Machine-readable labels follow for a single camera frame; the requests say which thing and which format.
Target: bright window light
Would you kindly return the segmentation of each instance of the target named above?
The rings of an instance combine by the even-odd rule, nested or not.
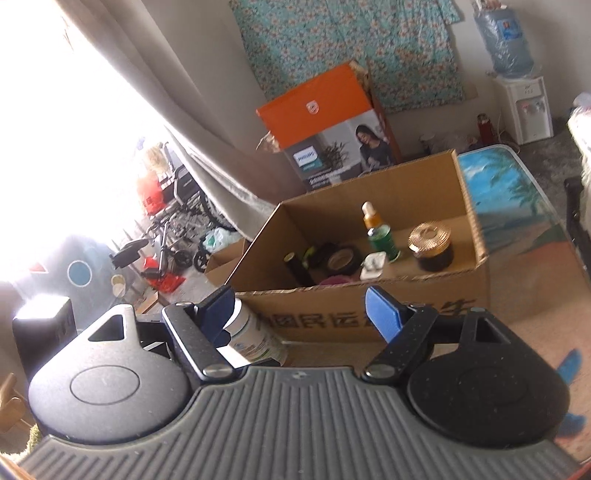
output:
[[[0,58],[7,279],[70,233],[108,242],[139,217],[135,145],[161,123],[51,0],[0,1]]]

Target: cardboard box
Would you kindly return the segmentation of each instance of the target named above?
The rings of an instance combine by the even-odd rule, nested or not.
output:
[[[371,252],[361,212],[365,201],[372,202],[390,224],[402,251],[401,258],[391,265],[389,278],[297,288],[282,262],[289,252],[301,255],[310,245],[329,241],[355,244],[364,255]],[[451,227],[455,251],[451,266],[434,274],[418,268],[406,241],[413,227],[430,220]],[[488,307],[486,259],[457,157],[450,151],[283,202],[228,283],[284,340],[375,342],[379,346],[383,341],[365,315],[369,285],[379,284],[398,300],[433,304],[446,313],[465,312],[472,306]],[[361,355],[367,356],[367,350]]]
[[[402,162],[368,72],[345,63],[257,111],[309,190]]]
[[[207,279],[216,287],[224,285],[247,249],[248,242],[243,238],[211,254],[205,268]]]

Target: gray ribbed platform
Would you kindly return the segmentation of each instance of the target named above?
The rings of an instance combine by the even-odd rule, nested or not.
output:
[[[438,437],[394,389],[348,368],[261,367],[204,388],[145,439],[81,447],[51,438],[21,465],[38,480],[564,480],[578,467],[551,442],[491,451]]]

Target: blue circle decoration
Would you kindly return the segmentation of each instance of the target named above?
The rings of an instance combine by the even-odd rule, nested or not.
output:
[[[74,260],[68,265],[68,280],[75,287],[86,287],[92,280],[92,270],[83,260]]]

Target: philips logo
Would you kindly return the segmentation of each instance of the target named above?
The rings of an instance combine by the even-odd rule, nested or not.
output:
[[[318,153],[316,153],[314,147],[308,147],[304,150],[300,150],[299,152],[294,153],[294,160],[300,167],[303,167],[308,163],[312,163],[316,159],[318,159]]]
[[[308,109],[308,111],[312,115],[317,114],[318,113],[318,110],[320,110],[320,107],[318,106],[318,102],[316,100],[312,100],[311,102],[308,102],[306,104],[306,108]]]

